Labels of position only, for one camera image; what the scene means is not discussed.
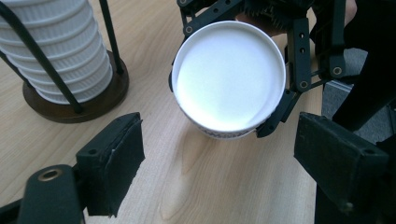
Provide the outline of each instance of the wooden table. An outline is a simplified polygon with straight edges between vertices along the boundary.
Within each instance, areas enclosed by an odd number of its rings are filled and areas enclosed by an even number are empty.
[[[99,3],[91,3],[109,46]],[[76,153],[111,120],[140,112],[146,159],[119,216],[87,217],[88,223],[313,223],[316,185],[293,158],[293,147],[299,112],[320,113],[321,88],[305,93],[270,136],[206,137],[168,88],[183,39],[177,3],[108,3],[130,88],[125,101],[102,117],[78,124],[43,119],[24,101],[22,81],[0,63],[0,206],[21,198],[37,170],[74,165]],[[284,35],[275,41],[284,48]]]

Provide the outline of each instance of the hole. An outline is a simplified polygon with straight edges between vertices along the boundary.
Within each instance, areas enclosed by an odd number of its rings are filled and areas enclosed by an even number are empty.
[[[191,33],[192,32],[192,27],[190,27],[190,26],[186,27],[186,32],[187,33]]]
[[[95,155],[97,152],[98,152],[98,151],[97,151],[96,149],[90,149],[90,150],[88,151],[88,154],[90,154],[90,155]]]
[[[306,88],[308,86],[308,83],[306,81],[300,82],[300,87],[301,88]]]
[[[39,181],[50,181],[55,179],[56,177],[60,176],[62,174],[62,170],[60,169],[51,169],[48,170],[44,173],[42,173],[39,177]]]
[[[370,154],[370,155],[374,155],[375,154],[375,152],[373,150],[371,150],[371,149],[364,149],[364,153]]]
[[[332,72],[333,72],[335,75],[340,75],[341,73],[343,73],[343,69],[340,68],[340,67],[334,67],[334,69],[332,70]]]

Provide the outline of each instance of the stack of white cups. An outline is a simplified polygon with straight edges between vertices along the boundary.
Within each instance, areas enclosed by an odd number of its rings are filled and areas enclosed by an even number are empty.
[[[25,25],[79,103],[106,89],[112,68],[87,0],[3,0]],[[0,50],[44,99],[68,105],[50,76],[0,17]]]

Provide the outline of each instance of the black metal bracket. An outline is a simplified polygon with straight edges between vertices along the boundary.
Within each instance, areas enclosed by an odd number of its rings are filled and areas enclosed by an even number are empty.
[[[244,0],[177,0],[183,22],[183,34],[187,40],[200,28],[216,21],[234,20],[235,16],[243,12]],[[268,0],[267,4],[282,5],[281,1]],[[293,19],[287,31],[288,43],[285,50],[285,63],[289,66],[290,86],[285,89],[283,97],[271,117],[256,129],[257,137],[264,137],[275,131],[280,121],[286,122],[291,110],[299,97],[309,90],[330,81],[341,78],[345,74],[344,47],[344,17],[345,0],[330,2],[329,15],[324,20],[320,15],[320,22],[309,32],[308,18]],[[316,55],[319,59],[318,70],[311,71],[310,43],[314,37]],[[172,84],[169,76],[169,87]],[[320,81],[312,83],[312,77],[318,76]]]
[[[396,135],[376,146],[301,113],[294,157],[318,184],[316,224],[396,222]]]
[[[89,216],[117,216],[145,159],[140,115],[114,119],[77,153],[77,164],[33,174],[23,198],[0,208],[0,223],[84,223]]]

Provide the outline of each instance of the bolt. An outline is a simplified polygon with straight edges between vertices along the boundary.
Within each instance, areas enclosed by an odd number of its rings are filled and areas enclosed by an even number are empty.
[[[340,68],[340,67],[334,67],[334,69],[332,70],[332,72],[335,74],[335,75],[341,75],[341,73],[343,73],[343,69],[342,68]]]
[[[300,82],[300,87],[301,88],[306,88],[308,86],[308,83],[306,81]]]
[[[190,27],[190,26],[186,27],[186,32],[188,34],[192,33],[192,27]]]

